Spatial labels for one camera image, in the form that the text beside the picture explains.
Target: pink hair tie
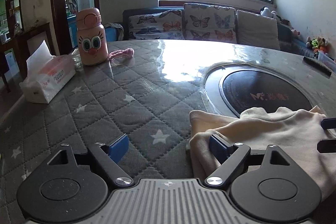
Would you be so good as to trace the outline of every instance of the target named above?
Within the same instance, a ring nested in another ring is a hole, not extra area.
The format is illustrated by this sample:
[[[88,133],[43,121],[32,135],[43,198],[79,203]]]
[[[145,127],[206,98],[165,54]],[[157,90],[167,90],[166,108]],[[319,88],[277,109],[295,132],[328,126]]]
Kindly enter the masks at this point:
[[[127,58],[132,58],[134,55],[134,50],[132,48],[127,48],[125,50],[117,50],[114,52],[111,52],[109,54],[109,59],[114,59],[114,58],[119,58],[119,57],[127,57]]]

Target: silver bolt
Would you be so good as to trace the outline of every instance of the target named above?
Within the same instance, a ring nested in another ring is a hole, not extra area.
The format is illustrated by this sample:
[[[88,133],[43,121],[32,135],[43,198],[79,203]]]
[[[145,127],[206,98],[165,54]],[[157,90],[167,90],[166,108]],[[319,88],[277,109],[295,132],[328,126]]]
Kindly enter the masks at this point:
[[[223,180],[219,177],[209,177],[206,182],[210,185],[220,185],[223,183]]]
[[[121,177],[121,178],[117,178],[115,180],[115,183],[118,185],[128,185],[132,183],[132,179],[130,178],[126,178],[126,177]]]

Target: white plush toy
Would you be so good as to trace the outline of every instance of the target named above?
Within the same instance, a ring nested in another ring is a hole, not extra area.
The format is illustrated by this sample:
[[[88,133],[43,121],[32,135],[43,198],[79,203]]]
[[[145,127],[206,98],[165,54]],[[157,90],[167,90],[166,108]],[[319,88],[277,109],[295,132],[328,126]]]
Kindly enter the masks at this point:
[[[275,18],[280,23],[280,18],[277,17],[278,13],[276,11],[270,11],[267,7],[264,8],[260,15],[263,17]]]

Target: cartoon eye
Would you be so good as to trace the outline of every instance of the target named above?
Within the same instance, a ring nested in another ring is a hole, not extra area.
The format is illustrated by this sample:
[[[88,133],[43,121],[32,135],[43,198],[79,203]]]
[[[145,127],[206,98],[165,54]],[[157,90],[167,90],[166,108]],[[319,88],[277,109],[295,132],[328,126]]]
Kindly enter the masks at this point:
[[[82,47],[85,52],[88,52],[91,49],[91,41],[88,38],[82,40]]]
[[[101,40],[99,36],[92,37],[91,39],[92,47],[99,50],[101,47]]]

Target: chair leg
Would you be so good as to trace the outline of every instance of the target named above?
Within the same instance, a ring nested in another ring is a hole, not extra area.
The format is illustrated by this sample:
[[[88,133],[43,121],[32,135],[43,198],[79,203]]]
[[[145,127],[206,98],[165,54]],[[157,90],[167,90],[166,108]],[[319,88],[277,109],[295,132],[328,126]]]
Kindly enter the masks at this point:
[[[7,92],[11,92],[11,89],[9,88],[9,84],[8,84],[8,82],[7,82],[7,80],[6,80],[5,74],[2,73],[2,74],[1,74],[1,77],[2,77],[2,80],[3,80],[4,84],[5,84],[5,87],[6,87]]]

